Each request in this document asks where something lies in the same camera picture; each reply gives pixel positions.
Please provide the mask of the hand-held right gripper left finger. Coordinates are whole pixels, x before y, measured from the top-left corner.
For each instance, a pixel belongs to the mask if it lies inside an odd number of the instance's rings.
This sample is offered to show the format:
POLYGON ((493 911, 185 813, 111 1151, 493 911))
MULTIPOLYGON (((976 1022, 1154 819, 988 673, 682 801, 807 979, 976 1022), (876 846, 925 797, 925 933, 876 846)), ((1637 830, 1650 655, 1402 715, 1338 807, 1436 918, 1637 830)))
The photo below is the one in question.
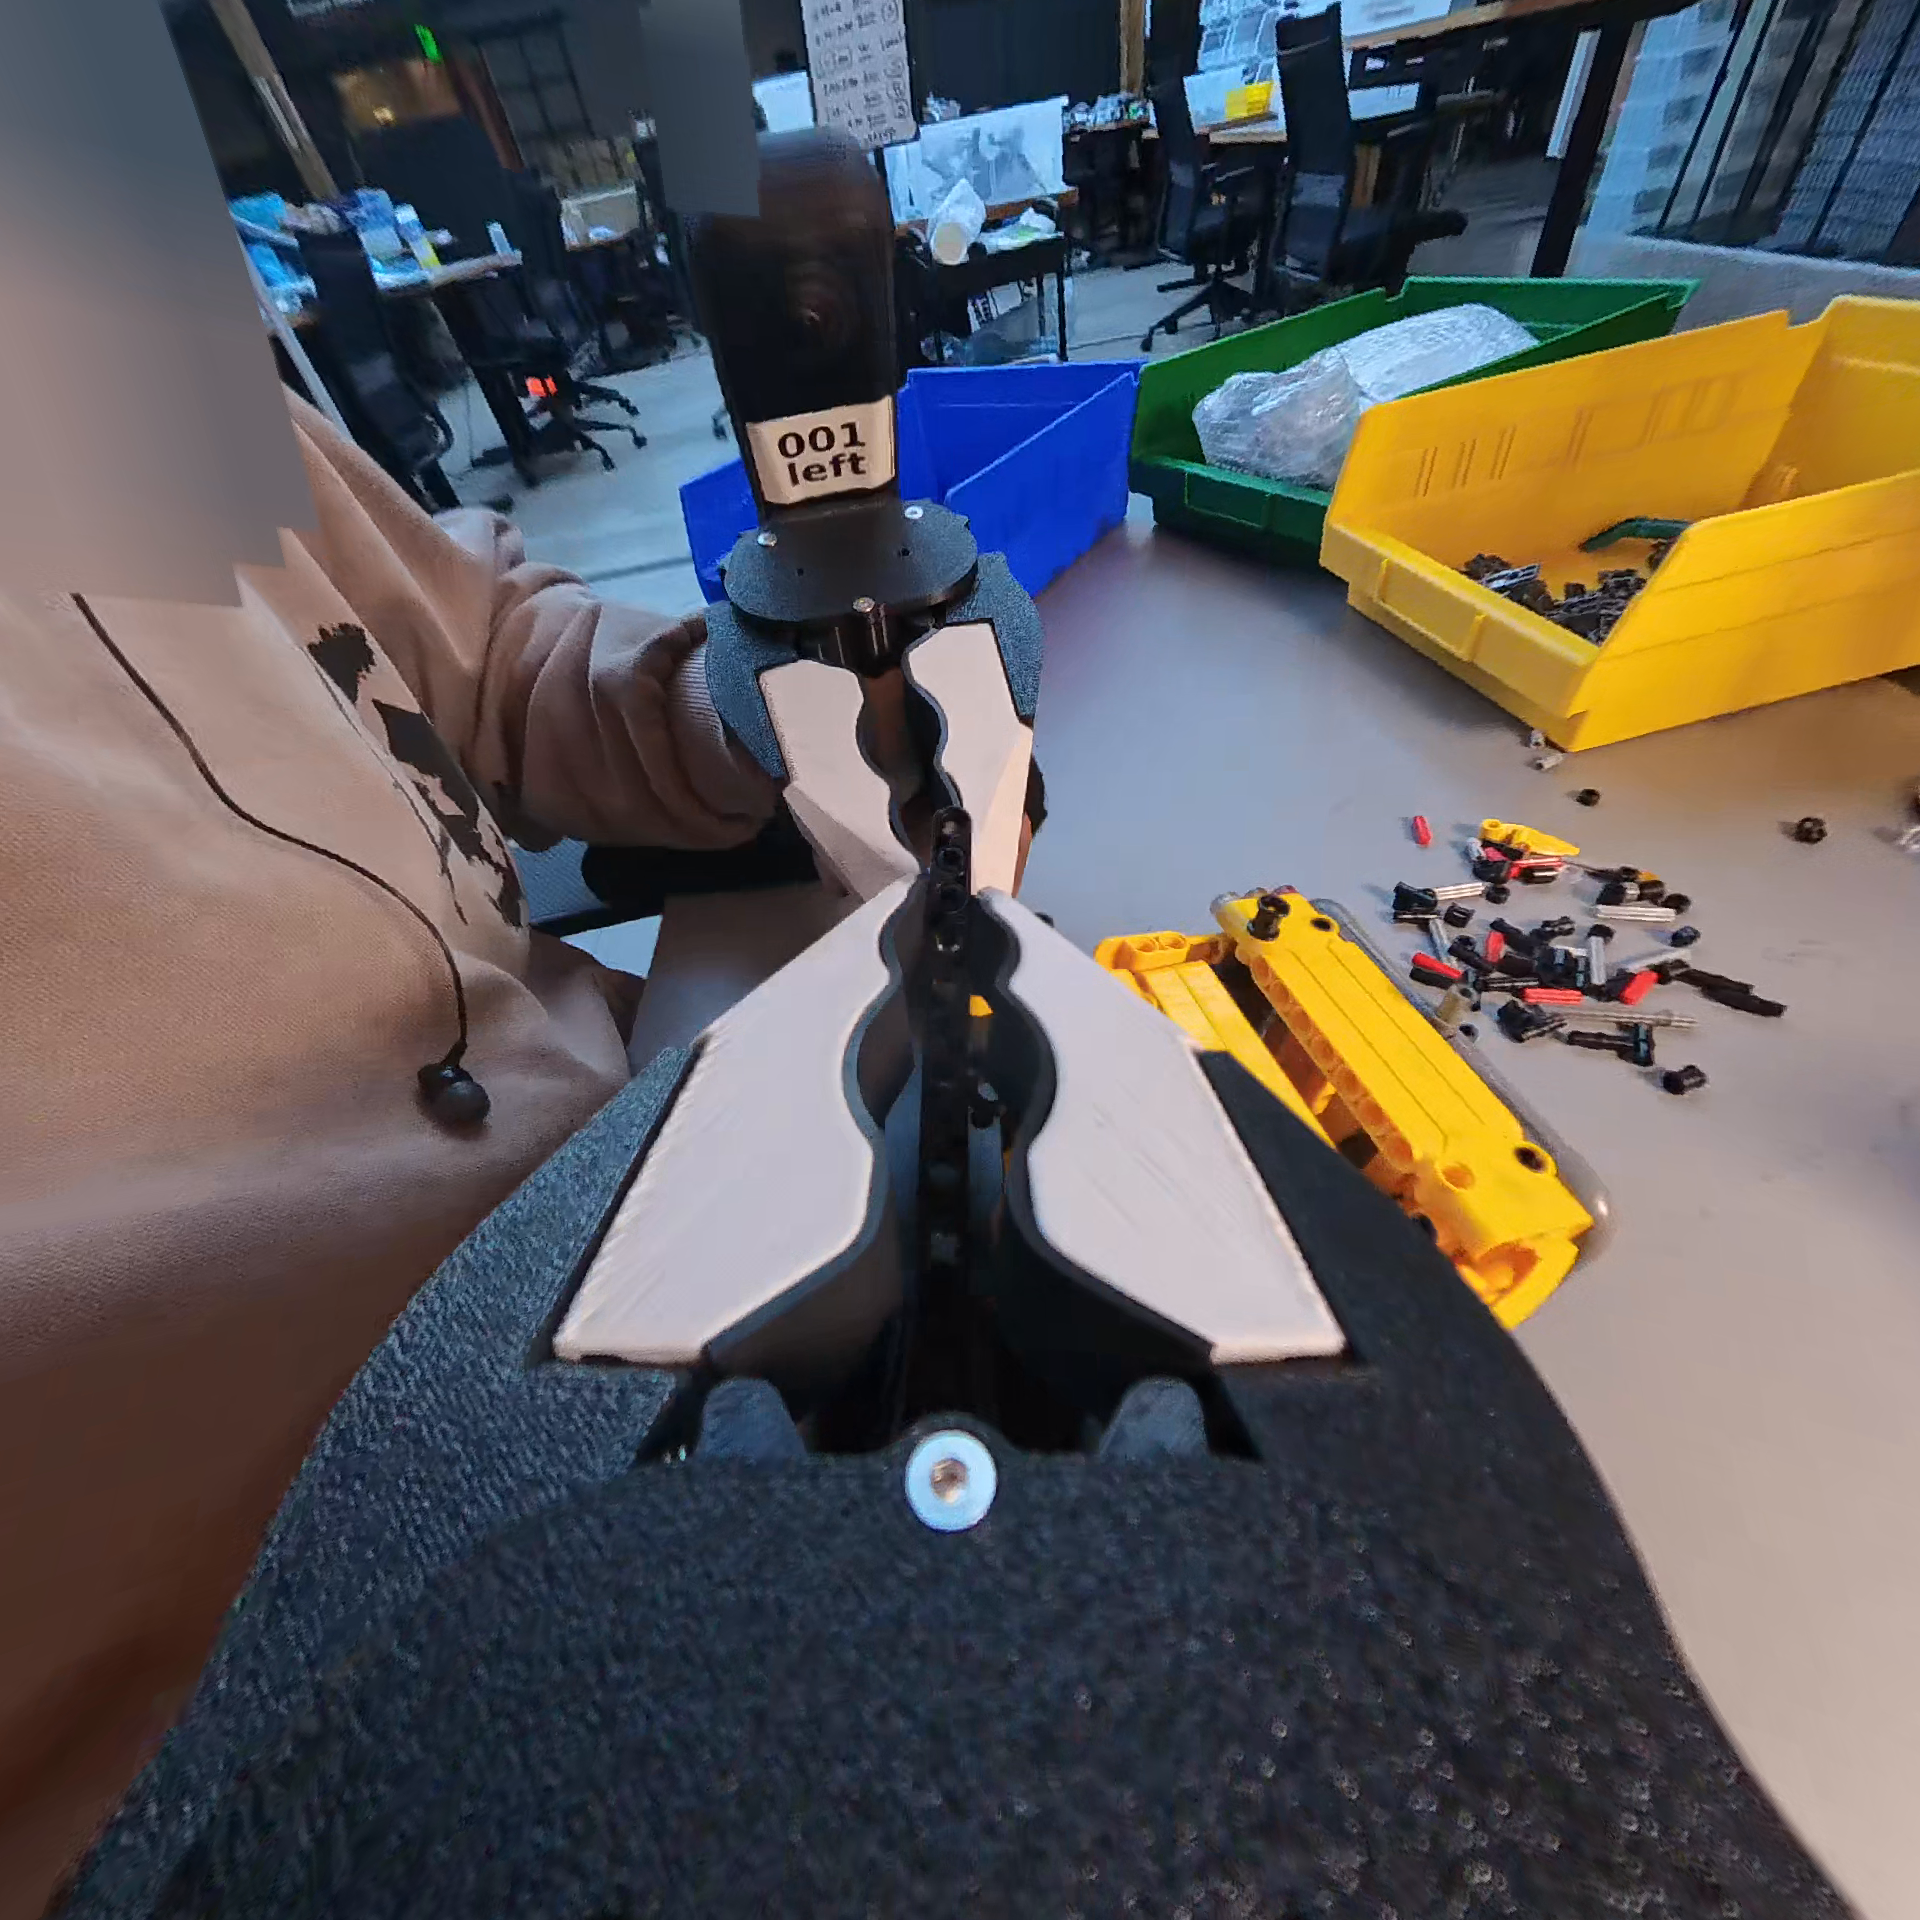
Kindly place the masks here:
POLYGON ((857 908, 787 887, 667 911, 640 1032, 688 1049, 557 1357, 691 1366, 863 1235, 876 1144, 849 1049, 891 987, 880 935, 906 900, 895 880, 857 908))

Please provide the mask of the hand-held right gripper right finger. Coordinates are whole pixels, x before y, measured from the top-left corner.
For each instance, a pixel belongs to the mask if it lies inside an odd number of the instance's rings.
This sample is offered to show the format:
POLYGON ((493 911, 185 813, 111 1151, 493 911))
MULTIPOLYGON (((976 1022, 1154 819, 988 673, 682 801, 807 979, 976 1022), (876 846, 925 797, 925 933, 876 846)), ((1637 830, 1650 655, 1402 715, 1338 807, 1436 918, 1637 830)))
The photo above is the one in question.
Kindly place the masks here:
POLYGON ((1205 1359, 1347 1350, 1277 1203, 1212 1091, 1205 1052, 1027 904, 976 897, 1013 942, 1009 995, 1051 1068, 1025 1151, 1042 1245, 1205 1359))

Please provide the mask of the yellow block toy model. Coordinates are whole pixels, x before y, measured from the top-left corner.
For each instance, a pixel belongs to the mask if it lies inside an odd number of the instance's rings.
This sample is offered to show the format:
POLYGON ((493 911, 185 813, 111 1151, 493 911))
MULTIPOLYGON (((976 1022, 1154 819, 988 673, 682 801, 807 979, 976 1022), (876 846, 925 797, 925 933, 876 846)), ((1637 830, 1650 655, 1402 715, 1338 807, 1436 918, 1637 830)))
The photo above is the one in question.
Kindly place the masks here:
POLYGON ((1223 1052, 1425 1228, 1508 1329, 1543 1310, 1609 1217, 1599 1177, 1476 1068, 1343 910, 1296 888, 1223 895, 1213 928, 1138 929, 1095 963, 1223 1052))

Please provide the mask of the black block assembly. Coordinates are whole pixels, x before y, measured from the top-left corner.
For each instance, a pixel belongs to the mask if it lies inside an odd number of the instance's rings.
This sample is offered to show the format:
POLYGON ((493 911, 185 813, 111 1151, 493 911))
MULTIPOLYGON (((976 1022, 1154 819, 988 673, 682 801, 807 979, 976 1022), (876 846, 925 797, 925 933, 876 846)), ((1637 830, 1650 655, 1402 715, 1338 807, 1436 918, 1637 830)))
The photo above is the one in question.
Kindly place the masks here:
POLYGON ((989 1173, 988 1197, 976 1200, 976 1153, 1000 1143, 1002 1102, 979 1093, 971 929, 971 819, 944 807, 897 940, 914 1063, 897 1103, 903 1285, 888 1409, 897 1431, 955 1415, 1036 1447, 1044 1436, 1039 1387, 976 1286, 1000 1195, 1000 1173, 989 1173))

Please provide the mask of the pile of small block pieces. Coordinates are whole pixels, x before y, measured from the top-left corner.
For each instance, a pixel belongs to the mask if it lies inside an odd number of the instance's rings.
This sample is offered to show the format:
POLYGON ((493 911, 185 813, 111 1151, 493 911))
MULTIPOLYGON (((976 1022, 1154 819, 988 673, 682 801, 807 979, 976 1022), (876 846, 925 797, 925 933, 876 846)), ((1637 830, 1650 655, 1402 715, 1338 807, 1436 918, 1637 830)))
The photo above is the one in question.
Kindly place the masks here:
POLYGON ((1691 893, 1640 862, 1500 816, 1468 822, 1453 880, 1400 880, 1388 917, 1419 935, 1408 980, 1465 1039, 1556 1045, 1625 1065, 1669 1097, 1711 1083, 1684 1053, 1700 1009, 1778 1023, 1787 1003, 1700 960, 1691 893))

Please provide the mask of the person's left forearm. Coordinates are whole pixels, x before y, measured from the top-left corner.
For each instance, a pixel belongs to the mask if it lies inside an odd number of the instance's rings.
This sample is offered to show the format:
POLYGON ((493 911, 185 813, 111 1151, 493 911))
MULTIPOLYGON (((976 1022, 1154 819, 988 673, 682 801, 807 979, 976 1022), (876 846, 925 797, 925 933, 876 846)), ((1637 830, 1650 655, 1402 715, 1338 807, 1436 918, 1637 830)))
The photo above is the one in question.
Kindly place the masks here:
POLYGON ((511 839, 719 852, 775 819, 713 707, 701 617, 612 604, 491 512, 436 519, 436 542, 419 696, 511 839))

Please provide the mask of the grey desk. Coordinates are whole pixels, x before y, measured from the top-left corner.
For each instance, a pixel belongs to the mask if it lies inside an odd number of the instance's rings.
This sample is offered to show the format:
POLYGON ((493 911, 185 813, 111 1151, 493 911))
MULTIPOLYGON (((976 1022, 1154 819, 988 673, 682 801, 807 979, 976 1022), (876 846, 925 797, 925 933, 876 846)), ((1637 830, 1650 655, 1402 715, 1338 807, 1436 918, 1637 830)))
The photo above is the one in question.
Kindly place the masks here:
POLYGON ((1700 1009, 1688 1097, 1492 1037, 1615 1204, 1520 1344, 1778 1809, 1860 1916, 1916 1916, 1916 672, 1536 772, 1522 727, 1330 579, 1143 519, 1042 619, 1025 895, 1081 945, 1293 881, 1404 955, 1388 888, 1456 873, 1492 813, 1660 871, 1697 900, 1700 960, 1787 1003, 1700 1009), (1810 813, 1832 835, 1797 846, 1810 813))

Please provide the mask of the blue plastic parts bin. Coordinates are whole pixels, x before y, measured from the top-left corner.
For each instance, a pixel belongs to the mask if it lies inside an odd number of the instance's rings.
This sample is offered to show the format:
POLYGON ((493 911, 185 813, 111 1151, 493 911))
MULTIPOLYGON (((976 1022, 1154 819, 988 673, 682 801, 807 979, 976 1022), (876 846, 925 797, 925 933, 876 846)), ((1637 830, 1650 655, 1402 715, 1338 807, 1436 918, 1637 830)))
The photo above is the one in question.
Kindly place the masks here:
POLYGON ((930 611, 1002 555, 1039 593, 1124 519, 1138 359, 866 375, 755 404, 739 454, 679 492, 713 604, 930 611))

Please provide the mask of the black office chair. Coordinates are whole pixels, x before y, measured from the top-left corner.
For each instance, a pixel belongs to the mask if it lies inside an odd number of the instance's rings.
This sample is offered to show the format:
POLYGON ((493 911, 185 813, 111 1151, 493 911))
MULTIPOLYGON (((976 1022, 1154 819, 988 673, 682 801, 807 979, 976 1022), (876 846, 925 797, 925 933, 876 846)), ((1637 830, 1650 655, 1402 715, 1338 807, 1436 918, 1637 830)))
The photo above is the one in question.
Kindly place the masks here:
POLYGON ((570 275, 560 199, 538 175, 505 171, 490 206, 496 252, 517 265, 468 278, 456 299, 448 332, 491 413, 511 467, 529 487, 572 454, 615 467, 602 438, 627 435, 644 447, 640 412, 623 390, 602 384, 602 332, 570 275))
POLYGON ((1197 1, 1154 1, 1145 24, 1143 79, 1162 161, 1157 245, 1189 275, 1160 288, 1184 299, 1147 324, 1140 351, 1171 340, 1192 315, 1207 312, 1221 332, 1257 312, 1266 188, 1256 164, 1212 157, 1194 123, 1186 78, 1196 68, 1200 12, 1197 1))
POLYGON ((353 230, 304 230, 297 252, 316 283, 332 387, 359 446, 431 512, 459 505, 442 456, 450 432, 439 406, 403 373, 372 262, 353 230))
POLYGON ((1268 288, 1283 312, 1345 294, 1395 296, 1419 247, 1468 229, 1461 209, 1429 197, 1442 128, 1432 111, 1391 120, 1378 137, 1384 184, 1361 203, 1362 140, 1340 4, 1284 13, 1276 43, 1288 161, 1266 252, 1268 288))

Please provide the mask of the white flip chart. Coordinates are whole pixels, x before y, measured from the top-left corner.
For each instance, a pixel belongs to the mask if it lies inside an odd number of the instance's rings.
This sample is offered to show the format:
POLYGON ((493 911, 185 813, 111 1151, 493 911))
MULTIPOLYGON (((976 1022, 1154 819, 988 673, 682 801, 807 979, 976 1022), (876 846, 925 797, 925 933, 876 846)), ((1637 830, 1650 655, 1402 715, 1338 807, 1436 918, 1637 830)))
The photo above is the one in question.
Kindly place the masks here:
POLYGON ((818 126, 864 151, 919 137, 903 1, 802 1, 807 83, 818 126))

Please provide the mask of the bubble wrap bundle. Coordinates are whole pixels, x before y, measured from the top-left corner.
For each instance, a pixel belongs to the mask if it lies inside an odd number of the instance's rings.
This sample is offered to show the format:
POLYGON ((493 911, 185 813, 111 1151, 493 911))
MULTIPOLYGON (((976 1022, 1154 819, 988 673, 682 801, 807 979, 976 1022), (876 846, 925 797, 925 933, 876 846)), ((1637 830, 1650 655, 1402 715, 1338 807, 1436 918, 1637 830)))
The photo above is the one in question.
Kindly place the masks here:
POLYGON ((1332 488, 1373 406, 1489 369, 1539 340, 1489 304, 1369 327, 1296 368, 1235 373, 1192 409, 1203 459, 1272 481, 1332 488))

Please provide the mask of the beige hoodie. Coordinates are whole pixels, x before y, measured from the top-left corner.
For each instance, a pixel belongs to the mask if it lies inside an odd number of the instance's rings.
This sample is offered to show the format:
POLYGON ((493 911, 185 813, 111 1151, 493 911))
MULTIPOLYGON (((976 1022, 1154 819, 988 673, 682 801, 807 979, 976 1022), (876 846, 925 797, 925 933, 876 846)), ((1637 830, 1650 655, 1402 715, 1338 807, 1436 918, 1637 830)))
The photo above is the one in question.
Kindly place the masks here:
POLYGON ((228 605, 89 601, 231 792, 443 929, 491 1115, 393 903, 223 808, 59 592, 4 592, 4 1916, 181 1713, 301 1455, 448 1252, 631 1076, 639 980, 532 929, 419 696, 436 519, 287 393, 316 505, 228 605))

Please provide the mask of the heap of black beams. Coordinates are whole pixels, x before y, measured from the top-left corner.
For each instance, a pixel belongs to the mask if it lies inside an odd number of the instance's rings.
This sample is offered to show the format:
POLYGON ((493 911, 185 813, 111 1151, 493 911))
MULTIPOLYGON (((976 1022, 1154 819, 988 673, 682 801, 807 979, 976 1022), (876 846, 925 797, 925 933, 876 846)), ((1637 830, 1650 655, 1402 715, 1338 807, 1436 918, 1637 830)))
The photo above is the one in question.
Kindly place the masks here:
POLYGON ((1650 581, 1644 567, 1605 567, 1593 583, 1567 581, 1553 587, 1540 561, 1519 564, 1490 553, 1473 555, 1459 571, 1591 645, 1609 640, 1650 581))

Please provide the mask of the yellow plastic parts bin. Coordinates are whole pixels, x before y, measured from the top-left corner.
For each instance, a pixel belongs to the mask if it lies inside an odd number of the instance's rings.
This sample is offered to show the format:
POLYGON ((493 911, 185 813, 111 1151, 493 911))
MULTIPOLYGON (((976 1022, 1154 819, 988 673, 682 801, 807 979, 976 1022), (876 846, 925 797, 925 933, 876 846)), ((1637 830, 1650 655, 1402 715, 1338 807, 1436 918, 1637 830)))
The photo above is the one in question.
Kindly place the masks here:
POLYGON ((1372 409, 1319 550, 1348 604, 1567 752, 1916 664, 1919 305, 1839 296, 1372 409), (1691 520, 1671 545, 1583 539, 1691 520), (1637 567, 1602 645, 1468 581, 1637 567))

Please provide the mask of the wooden background table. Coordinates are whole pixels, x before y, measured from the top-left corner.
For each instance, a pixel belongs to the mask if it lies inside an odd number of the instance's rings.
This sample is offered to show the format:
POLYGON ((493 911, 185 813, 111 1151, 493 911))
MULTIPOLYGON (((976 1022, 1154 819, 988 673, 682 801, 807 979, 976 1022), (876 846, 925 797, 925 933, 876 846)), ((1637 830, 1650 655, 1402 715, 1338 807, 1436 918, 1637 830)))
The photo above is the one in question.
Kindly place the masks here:
POLYGON ((1539 233, 1529 275, 1562 278, 1588 201, 1588 184, 1609 126, 1625 54, 1649 20, 1682 13, 1691 1, 1490 1, 1444 15, 1400 20, 1372 32, 1347 32, 1348 83, 1357 87, 1404 84, 1417 63, 1436 67, 1442 54, 1484 49, 1515 32, 1568 28, 1591 32, 1596 43, 1575 89, 1575 113, 1556 161, 1553 197, 1539 233))

